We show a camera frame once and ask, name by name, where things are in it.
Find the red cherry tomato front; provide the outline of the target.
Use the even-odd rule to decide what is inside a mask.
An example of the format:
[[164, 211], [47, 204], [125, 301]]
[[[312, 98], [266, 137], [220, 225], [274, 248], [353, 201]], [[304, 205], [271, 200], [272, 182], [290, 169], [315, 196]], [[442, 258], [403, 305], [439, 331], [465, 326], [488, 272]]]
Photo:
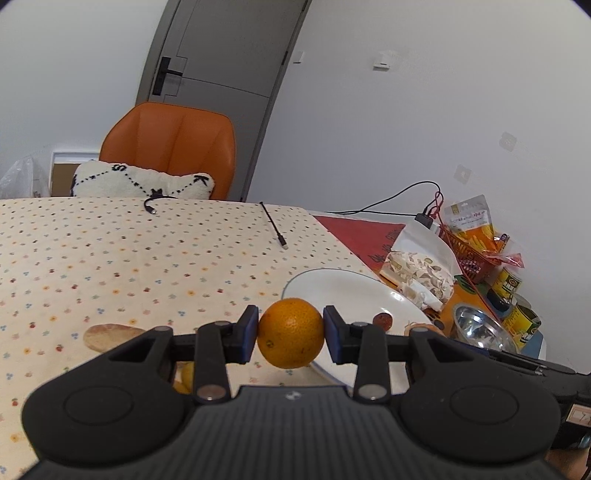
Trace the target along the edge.
[[388, 332], [393, 326], [393, 317], [387, 312], [381, 312], [373, 318], [373, 324]]

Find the large orange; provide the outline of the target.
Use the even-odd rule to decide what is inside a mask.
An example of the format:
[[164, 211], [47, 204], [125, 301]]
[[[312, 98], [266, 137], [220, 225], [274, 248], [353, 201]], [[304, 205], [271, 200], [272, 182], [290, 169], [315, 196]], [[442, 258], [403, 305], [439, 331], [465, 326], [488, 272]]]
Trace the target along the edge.
[[308, 366], [324, 343], [322, 315], [306, 300], [278, 300], [259, 319], [257, 346], [263, 358], [276, 368]]

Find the stainless steel bowl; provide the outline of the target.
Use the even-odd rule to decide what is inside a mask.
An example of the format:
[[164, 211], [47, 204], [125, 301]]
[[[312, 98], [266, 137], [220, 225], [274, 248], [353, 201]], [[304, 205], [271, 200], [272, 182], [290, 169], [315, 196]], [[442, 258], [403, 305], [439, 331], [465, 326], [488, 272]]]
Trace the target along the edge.
[[456, 304], [453, 320], [453, 339], [479, 348], [518, 353], [509, 333], [483, 310], [468, 304]]

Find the yellow tin can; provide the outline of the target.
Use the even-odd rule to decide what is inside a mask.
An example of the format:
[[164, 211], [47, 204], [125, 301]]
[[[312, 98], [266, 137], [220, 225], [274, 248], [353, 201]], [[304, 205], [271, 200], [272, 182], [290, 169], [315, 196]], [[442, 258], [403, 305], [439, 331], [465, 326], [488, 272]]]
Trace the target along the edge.
[[517, 349], [521, 351], [537, 333], [542, 324], [541, 318], [530, 307], [516, 304], [502, 321], [503, 328], [512, 337]]
[[510, 303], [522, 283], [520, 268], [504, 266], [495, 277], [491, 290], [505, 303]]

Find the nougat candy bag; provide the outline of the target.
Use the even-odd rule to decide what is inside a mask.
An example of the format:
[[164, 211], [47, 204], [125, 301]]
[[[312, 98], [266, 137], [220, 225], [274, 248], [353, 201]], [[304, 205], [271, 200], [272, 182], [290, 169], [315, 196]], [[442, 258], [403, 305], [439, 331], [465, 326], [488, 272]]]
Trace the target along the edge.
[[460, 274], [451, 248], [417, 221], [405, 225], [380, 270], [380, 276], [398, 290], [401, 284], [416, 280], [444, 305], [452, 298], [455, 276]]

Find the red orange table mat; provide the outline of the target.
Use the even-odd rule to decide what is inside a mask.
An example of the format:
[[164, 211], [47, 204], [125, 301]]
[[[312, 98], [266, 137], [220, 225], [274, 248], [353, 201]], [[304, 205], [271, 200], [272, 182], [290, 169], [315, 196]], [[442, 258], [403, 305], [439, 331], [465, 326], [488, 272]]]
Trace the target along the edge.
[[[386, 261], [387, 253], [405, 228], [403, 224], [335, 218], [318, 214], [314, 217], [376, 274], [379, 273]], [[493, 320], [499, 320], [493, 309], [485, 302], [477, 285], [463, 274], [455, 276], [454, 294], [441, 312], [430, 307], [423, 307], [422, 311], [434, 324], [449, 334], [453, 324], [453, 307], [460, 303], [476, 307]]]

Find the yellow tin can upper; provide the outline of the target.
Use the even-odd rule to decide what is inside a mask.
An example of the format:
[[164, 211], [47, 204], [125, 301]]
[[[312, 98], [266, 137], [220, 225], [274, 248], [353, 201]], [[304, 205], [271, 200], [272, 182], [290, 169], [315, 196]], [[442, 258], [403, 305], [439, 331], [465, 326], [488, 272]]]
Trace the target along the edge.
[[504, 266], [495, 277], [491, 290], [505, 303], [510, 303], [522, 283], [520, 268]]

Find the black power adapter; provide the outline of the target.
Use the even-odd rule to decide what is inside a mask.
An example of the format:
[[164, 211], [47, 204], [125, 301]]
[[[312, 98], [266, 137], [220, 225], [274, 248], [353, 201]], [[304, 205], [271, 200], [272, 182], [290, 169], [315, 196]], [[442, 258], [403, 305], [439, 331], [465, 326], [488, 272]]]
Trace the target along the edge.
[[427, 229], [431, 229], [434, 223], [434, 219], [430, 215], [424, 213], [417, 214], [415, 216], [415, 220], [425, 226]]

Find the yellow snack pouch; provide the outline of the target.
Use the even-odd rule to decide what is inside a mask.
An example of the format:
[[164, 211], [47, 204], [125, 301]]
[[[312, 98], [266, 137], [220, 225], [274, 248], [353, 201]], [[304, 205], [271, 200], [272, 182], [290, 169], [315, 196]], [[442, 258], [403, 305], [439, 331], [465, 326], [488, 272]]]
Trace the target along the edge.
[[479, 252], [499, 252], [492, 215], [484, 195], [452, 204], [444, 209], [450, 231]]

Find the white cushion with black letters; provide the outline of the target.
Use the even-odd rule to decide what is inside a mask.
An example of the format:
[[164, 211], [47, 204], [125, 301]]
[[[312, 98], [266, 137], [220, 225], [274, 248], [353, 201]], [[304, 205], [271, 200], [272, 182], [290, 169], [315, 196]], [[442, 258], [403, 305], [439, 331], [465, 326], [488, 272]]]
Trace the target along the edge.
[[93, 160], [76, 169], [71, 186], [72, 197], [155, 198], [208, 200], [214, 180], [206, 173], [173, 176], [124, 163]]

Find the orange chair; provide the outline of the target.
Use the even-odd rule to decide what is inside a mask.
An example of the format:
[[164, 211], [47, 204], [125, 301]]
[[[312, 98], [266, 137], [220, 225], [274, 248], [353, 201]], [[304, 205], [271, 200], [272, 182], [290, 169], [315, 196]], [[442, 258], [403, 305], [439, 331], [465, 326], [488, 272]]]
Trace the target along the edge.
[[206, 173], [211, 199], [228, 199], [235, 176], [235, 129], [211, 111], [145, 102], [133, 107], [107, 133], [99, 159], [173, 176]]

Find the white framed board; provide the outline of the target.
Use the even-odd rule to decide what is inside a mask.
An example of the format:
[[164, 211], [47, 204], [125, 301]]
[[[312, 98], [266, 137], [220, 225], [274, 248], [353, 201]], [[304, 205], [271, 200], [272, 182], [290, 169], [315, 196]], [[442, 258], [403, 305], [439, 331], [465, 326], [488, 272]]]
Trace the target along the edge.
[[94, 151], [54, 151], [51, 157], [49, 177], [50, 196], [68, 197], [77, 168], [85, 162], [98, 158], [99, 153]]

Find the clear plastic bag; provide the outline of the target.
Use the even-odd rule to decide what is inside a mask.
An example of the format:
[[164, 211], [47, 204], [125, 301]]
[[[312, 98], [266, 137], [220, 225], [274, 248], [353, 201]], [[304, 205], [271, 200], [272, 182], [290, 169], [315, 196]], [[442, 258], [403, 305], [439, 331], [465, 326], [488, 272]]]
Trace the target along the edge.
[[16, 161], [0, 180], [2, 199], [49, 197], [49, 180], [31, 156]]

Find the grey door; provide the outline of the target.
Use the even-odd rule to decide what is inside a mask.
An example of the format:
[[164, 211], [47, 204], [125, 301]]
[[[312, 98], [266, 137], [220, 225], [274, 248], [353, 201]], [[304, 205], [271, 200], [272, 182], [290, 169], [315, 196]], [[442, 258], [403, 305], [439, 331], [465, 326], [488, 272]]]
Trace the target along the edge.
[[[307, 0], [180, 0], [166, 3], [148, 50], [136, 101], [224, 114], [235, 129], [235, 178], [243, 201], [287, 62], [308, 13]], [[160, 59], [170, 57], [160, 96], [151, 94]]]

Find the white wall switch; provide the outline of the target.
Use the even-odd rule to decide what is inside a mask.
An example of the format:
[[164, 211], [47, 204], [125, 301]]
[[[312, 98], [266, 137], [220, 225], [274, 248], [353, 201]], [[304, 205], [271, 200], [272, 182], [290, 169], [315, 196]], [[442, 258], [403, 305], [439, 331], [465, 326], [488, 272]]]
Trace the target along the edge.
[[380, 51], [374, 59], [373, 70], [379, 72], [395, 71], [400, 64], [400, 58], [396, 51]]

